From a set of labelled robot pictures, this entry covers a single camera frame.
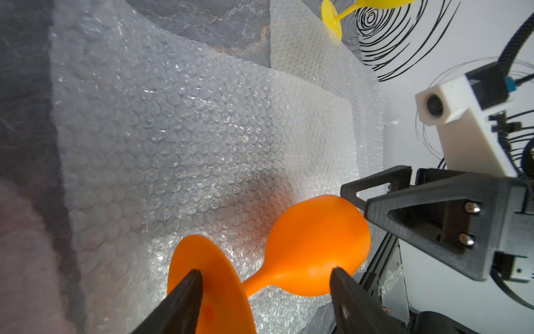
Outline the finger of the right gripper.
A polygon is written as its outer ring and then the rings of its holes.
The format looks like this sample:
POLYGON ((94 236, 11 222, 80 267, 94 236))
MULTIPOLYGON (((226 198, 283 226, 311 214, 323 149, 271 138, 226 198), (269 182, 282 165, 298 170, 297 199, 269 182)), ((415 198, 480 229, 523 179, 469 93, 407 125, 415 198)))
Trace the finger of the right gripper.
POLYGON ((358 192, 386 184, 391 185, 392 191, 407 189, 410 187, 411 176, 411 166, 395 166, 380 173, 342 185, 340 196, 358 209, 365 209, 367 202, 357 195, 358 192))

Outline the orange wine glass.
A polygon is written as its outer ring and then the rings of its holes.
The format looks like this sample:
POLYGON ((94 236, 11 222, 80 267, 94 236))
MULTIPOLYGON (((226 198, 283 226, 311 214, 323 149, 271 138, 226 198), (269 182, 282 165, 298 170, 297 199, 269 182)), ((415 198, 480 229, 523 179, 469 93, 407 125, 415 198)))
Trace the orange wine glass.
POLYGON ((246 281, 210 239, 183 238, 172 255, 167 290, 198 270, 202 302, 196 333, 255 333, 248 301, 253 294, 274 285, 297 296, 326 295, 332 270, 354 274, 370 248, 370 228, 356 206, 339 196, 317 196, 280 216, 268 236, 262 267, 246 281))

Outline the pink glass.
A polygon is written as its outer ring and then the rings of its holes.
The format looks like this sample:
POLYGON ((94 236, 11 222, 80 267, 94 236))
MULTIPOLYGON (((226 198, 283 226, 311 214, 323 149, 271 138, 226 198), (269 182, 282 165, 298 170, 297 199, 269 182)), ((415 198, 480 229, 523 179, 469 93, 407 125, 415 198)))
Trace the pink glass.
POLYGON ((76 333, 43 218, 7 180, 1 181, 1 332, 76 333))

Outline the bubble wrap of yellow glass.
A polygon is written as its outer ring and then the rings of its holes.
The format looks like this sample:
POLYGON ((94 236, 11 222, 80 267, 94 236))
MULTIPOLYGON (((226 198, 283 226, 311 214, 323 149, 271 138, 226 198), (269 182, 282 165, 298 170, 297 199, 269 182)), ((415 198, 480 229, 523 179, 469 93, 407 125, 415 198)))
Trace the bubble wrap of yellow glass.
POLYGON ((377 77, 301 1, 272 1, 273 126, 300 202, 380 172, 387 104, 377 77))

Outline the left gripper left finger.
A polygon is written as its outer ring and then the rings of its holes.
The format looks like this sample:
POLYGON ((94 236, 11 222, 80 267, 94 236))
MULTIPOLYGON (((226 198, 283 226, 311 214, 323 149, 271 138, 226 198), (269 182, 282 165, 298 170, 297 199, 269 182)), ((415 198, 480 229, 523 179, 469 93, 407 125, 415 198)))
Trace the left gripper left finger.
POLYGON ((195 333, 203 297, 199 270, 189 271, 132 334, 195 333))

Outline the yellow wine glass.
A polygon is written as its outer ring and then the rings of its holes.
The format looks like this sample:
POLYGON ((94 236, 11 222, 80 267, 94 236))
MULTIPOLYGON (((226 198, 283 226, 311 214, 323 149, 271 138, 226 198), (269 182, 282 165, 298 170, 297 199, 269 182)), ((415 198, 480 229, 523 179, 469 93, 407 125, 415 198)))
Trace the yellow wine glass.
POLYGON ((341 20, 360 8, 372 8, 378 10, 397 9, 413 3, 414 0, 359 0, 351 4, 343 12, 338 13, 335 5, 328 0, 321 3, 321 19, 325 26, 339 39, 342 40, 341 20))

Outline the bubble wrap of orange glass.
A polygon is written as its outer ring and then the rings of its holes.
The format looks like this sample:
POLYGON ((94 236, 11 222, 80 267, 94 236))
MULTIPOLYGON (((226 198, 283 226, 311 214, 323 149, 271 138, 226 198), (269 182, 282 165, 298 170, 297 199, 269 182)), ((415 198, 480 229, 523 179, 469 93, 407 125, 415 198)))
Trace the bubble wrap of orange glass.
POLYGON ((359 173, 352 93, 226 56, 125 1, 57 1, 53 117, 86 333, 128 333, 187 235, 239 278, 291 205, 359 173))

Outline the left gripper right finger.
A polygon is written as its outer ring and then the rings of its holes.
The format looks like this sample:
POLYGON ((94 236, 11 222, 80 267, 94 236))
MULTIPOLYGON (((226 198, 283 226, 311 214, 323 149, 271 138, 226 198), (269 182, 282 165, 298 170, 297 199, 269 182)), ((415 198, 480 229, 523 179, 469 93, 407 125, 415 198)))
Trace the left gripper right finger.
POLYGON ((406 333, 406 327, 341 267, 332 270, 330 294, 338 333, 406 333))

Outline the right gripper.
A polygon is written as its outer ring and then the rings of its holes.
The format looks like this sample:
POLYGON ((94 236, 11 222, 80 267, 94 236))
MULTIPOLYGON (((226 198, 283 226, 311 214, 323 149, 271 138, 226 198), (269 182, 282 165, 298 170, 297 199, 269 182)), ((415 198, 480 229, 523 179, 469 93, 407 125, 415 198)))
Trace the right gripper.
POLYGON ((474 281, 533 280, 533 190, 463 174, 367 201, 365 218, 474 281))

